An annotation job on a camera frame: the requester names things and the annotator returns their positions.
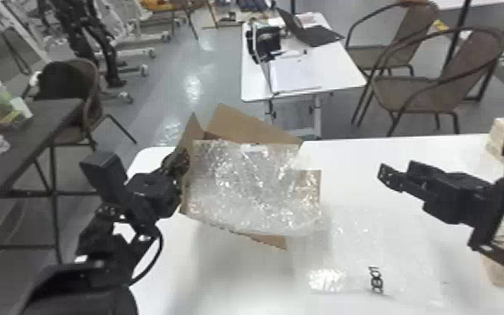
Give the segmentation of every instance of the bag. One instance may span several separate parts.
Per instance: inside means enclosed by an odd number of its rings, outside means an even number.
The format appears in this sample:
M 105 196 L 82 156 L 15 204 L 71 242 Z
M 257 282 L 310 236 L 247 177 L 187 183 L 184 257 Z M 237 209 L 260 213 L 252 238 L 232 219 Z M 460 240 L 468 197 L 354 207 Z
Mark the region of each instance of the bag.
M 35 101 L 77 98 L 86 101 L 94 83 L 73 65 L 54 61 L 47 64 L 39 75 L 39 92 Z M 96 97 L 90 104 L 89 117 L 101 116 L 100 100 Z M 82 127 L 82 113 L 70 123 Z

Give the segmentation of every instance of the paper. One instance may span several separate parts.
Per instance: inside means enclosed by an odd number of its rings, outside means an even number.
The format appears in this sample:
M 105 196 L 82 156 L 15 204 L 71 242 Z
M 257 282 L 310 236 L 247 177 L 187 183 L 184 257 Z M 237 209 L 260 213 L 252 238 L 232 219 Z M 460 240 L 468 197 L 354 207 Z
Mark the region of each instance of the paper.
M 270 61 L 272 92 L 292 92 L 320 89 L 315 82 L 314 64 L 310 54 L 296 58 L 279 58 Z
M 296 16 L 299 18 L 299 21 L 301 21 L 303 28 L 310 28 L 319 25 L 319 23 L 316 22 L 315 14 L 312 12 L 297 14 Z M 285 26 L 285 22 L 283 22 L 283 18 L 281 17 L 268 18 L 268 24 L 278 28 L 283 28 Z

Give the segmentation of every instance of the wheel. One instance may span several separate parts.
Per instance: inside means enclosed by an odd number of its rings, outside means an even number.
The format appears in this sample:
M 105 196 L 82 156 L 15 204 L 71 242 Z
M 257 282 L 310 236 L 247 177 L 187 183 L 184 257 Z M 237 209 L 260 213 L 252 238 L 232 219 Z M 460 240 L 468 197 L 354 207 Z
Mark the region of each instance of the wheel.
M 131 95 L 125 91 L 119 93 L 117 96 L 129 105 L 135 102 L 135 100 L 133 100 Z
M 148 77 L 148 65 L 141 65 L 140 71 L 143 78 Z
M 169 32 L 162 32 L 162 42 L 169 43 L 172 40 L 172 35 Z

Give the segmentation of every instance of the chair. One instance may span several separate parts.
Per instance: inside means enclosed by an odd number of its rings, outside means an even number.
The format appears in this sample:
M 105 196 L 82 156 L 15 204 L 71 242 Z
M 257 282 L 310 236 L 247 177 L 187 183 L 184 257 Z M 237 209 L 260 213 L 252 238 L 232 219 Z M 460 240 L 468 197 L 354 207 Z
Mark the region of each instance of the chair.
M 388 11 L 389 9 L 402 7 L 407 8 L 406 14 L 404 15 L 403 21 L 399 26 L 399 30 L 394 35 L 391 44 L 401 42 L 403 40 L 409 39 L 413 36 L 424 36 L 428 33 L 430 25 L 438 17 L 438 7 L 435 3 L 422 1 L 422 2 L 401 2 L 394 3 L 383 8 L 380 8 L 367 16 L 361 18 L 356 23 L 352 25 L 347 33 L 345 48 L 347 52 L 353 59 L 353 62 L 357 67 L 364 73 L 364 71 L 370 71 L 379 56 L 388 47 L 387 45 L 367 45 L 367 46 L 351 46 L 350 40 L 352 38 L 353 30 L 361 23 L 373 18 L 380 13 Z M 386 70 L 391 75 L 392 69 L 395 68 L 408 68 L 410 75 L 414 76 L 414 68 L 410 64 L 410 60 L 414 57 L 418 45 L 408 47 L 402 52 L 399 52 L 391 58 Z
M 81 74 L 82 85 L 86 85 L 86 93 L 84 97 L 84 103 L 82 106 L 82 113 L 76 121 L 71 123 L 66 127 L 54 140 L 53 145 L 49 147 L 49 171 L 51 172 L 52 184 L 50 187 L 56 188 L 56 147 L 90 147 L 92 151 L 95 151 L 97 142 L 92 136 L 92 132 L 106 119 L 111 120 L 124 134 L 128 137 L 134 144 L 136 144 L 136 139 L 113 117 L 111 114 L 104 114 L 103 107 L 100 101 L 100 72 L 98 68 L 87 59 L 72 59 L 69 61 L 57 61 L 56 63 L 64 63 L 71 65 L 75 70 L 78 70 Z M 53 63 L 47 64 L 44 70 Z M 58 96 L 44 95 L 40 91 L 34 99 L 55 99 L 62 98 Z M 39 177 L 46 189 L 49 189 L 49 184 L 45 179 L 45 176 L 39 165 L 39 161 L 35 161 L 34 166 L 39 173 Z M 86 191 L 56 191 L 57 195 L 64 196 L 86 196 L 94 195 L 94 192 Z
M 199 40 L 198 32 L 193 26 L 191 15 L 203 5 L 208 7 L 209 14 L 211 14 L 211 19 L 214 22 L 215 28 L 218 27 L 217 19 L 209 0 L 170 0 L 168 2 L 161 0 L 141 0 L 141 5 L 143 8 L 153 13 L 170 13 L 172 15 L 172 35 L 174 35 L 176 29 L 175 13 L 182 11 L 186 14 L 189 27 L 192 28 L 193 36 L 196 40 Z
M 438 78 L 383 75 L 388 62 L 399 51 L 439 36 L 444 37 L 450 34 L 459 36 L 459 33 L 463 31 L 472 33 L 446 63 Z M 374 65 L 368 77 L 369 84 L 366 85 L 360 97 L 352 121 L 355 121 L 357 113 L 362 108 L 364 96 L 371 88 L 371 94 L 357 122 L 358 126 L 361 125 L 373 96 L 376 96 L 378 104 L 388 112 L 393 121 L 387 137 L 393 135 L 400 118 L 406 113 L 434 114 L 437 129 L 440 128 L 439 114 L 451 115 L 454 131 L 458 134 L 460 133 L 459 119 L 454 109 L 481 77 L 496 64 L 503 51 L 503 32 L 495 28 L 483 27 L 453 28 L 392 45 L 382 53 Z

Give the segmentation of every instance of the bubble wrap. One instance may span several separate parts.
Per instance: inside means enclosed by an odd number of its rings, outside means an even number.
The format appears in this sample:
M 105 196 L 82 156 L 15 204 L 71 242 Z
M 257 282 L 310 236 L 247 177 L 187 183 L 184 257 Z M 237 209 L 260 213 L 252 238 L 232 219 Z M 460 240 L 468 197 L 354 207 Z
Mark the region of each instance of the bubble wrap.
M 295 269 L 316 293 L 368 294 L 423 307 L 447 307 L 442 280 L 422 230 L 408 211 L 334 209 L 327 229 L 288 239 Z M 383 293 L 374 292 L 369 267 L 377 267 Z
M 241 233 L 306 235 L 321 219 L 319 172 L 295 169 L 298 146 L 196 141 L 188 215 Z

